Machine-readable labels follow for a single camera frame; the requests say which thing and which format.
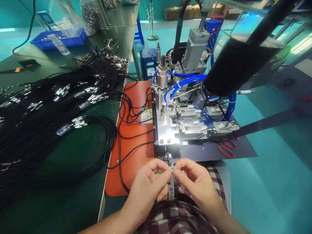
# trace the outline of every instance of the person's right hand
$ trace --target person's right hand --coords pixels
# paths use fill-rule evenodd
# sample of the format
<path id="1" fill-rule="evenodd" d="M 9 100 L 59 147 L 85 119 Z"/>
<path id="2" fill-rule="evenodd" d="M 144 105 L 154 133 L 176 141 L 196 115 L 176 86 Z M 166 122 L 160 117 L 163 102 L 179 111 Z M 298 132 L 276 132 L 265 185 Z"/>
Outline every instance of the person's right hand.
<path id="1" fill-rule="evenodd" d="M 215 189 L 214 182 L 206 168 L 190 159 L 180 159 L 175 164 L 174 176 L 192 195 L 198 207 L 207 215 L 223 209 L 223 203 Z"/>

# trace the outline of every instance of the plastic bag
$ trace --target plastic bag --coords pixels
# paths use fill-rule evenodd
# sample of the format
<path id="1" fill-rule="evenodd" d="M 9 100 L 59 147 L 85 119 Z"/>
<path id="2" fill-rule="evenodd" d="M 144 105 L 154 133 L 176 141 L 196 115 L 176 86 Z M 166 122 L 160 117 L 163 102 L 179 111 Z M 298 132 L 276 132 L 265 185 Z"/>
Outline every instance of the plastic bag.
<path id="1" fill-rule="evenodd" d="M 100 10 L 94 0 L 80 0 L 82 19 L 95 31 L 101 28 Z"/>
<path id="2" fill-rule="evenodd" d="M 70 6 L 59 0 L 51 0 L 49 5 L 50 15 L 66 37 L 78 37 L 81 30 L 87 36 L 96 33 Z"/>

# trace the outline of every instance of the green workbench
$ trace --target green workbench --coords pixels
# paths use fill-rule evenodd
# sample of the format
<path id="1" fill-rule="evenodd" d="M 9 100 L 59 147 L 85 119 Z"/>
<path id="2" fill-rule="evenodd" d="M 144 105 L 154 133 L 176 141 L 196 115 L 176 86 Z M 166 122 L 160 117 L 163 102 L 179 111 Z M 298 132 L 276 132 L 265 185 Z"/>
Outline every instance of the green workbench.
<path id="1" fill-rule="evenodd" d="M 89 37 L 84 46 L 69 48 L 71 54 L 63 56 L 58 50 L 40 51 L 28 45 L 0 62 L 0 71 L 18 67 L 18 61 L 35 59 L 40 65 L 21 73 L 0 75 L 0 88 L 22 82 L 32 82 L 53 73 L 69 72 L 58 65 L 70 65 L 72 58 L 83 58 L 92 46 L 105 47 L 104 39 L 117 37 L 112 53 L 121 58 L 130 58 L 139 4 L 119 5 L 118 9 L 106 10 L 113 26 Z M 109 98 L 88 108 L 80 115 L 107 116 L 117 120 L 120 101 Z M 68 171 L 85 167 L 95 161 L 103 149 L 105 132 L 96 125 L 89 125 L 65 134 L 57 147 L 47 157 L 43 167 Z M 21 194 L 0 219 L 1 233 L 76 233 L 98 220 L 100 204 L 106 179 L 106 168 L 102 167 L 86 179 L 78 188 L 53 193 L 36 192 Z"/>

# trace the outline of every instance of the person's left hand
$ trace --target person's left hand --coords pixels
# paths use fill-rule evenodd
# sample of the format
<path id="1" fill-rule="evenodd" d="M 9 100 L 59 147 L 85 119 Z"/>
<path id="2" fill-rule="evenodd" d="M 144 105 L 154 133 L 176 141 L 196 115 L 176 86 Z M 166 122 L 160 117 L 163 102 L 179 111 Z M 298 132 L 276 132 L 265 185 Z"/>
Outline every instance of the person's left hand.
<path id="1" fill-rule="evenodd" d="M 129 196 L 121 213 L 138 228 L 147 218 L 155 200 L 160 201 L 168 194 L 171 168 L 160 159 L 154 159 L 141 167 L 134 179 Z"/>

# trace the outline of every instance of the orange mat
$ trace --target orange mat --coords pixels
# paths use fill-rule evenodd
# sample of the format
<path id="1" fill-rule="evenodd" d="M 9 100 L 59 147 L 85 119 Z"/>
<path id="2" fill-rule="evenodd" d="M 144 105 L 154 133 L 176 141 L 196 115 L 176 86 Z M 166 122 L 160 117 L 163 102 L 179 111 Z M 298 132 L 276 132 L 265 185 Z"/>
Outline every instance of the orange mat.
<path id="1" fill-rule="evenodd" d="M 126 84 L 125 89 L 135 84 L 135 82 L 129 82 Z M 146 90 L 150 87 L 150 81 L 139 81 L 135 86 L 125 90 L 125 94 L 129 96 L 132 102 L 133 107 L 141 107 L 146 102 Z M 126 120 L 129 113 L 129 105 L 125 102 L 126 110 L 125 117 Z M 148 102 L 146 108 L 152 107 L 152 101 Z M 134 109 L 134 113 L 138 113 L 141 109 Z M 124 108 L 121 108 L 121 116 L 123 116 Z M 141 122 L 141 117 L 139 116 L 134 123 Z M 153 129 L 153 123 L 140 123 L 136 125 L 126 124 L 124 122 L 121 123 L 120 133 L 123 137 L 132 137 L 139 135 L 141 133 L 147 132 L 148 130 Z M 135 137 L 133 139 L 124 139 L 120 138 L 121 145 L 121 159 L 123 159 L 133 148 L 136 146 L 154 141 L 153 131 L 143 134 L 141 136 Z M 136 176 L 138 169 L 145 165 L 149 160 L 154 158 L 154 144 L 149 143 L 135 149 L 122 163 L 122 177 L 124 184 L 128 189 L 131 188 L 133 180 Z M 114 167 L 118 164 L 117 160 L 119 159 L 119 147 L 118 147 L 118 138 L 116 138 L 115 145 L 113 147 L 110 164 L 109 167 Z M 119 175 L 119 166 L 114 169 L 109 169 L 105 184 L 105 191 L 107 195 L 111 197 L 116 196 L 125 196 L 128 193 L 124 190 Z"/>

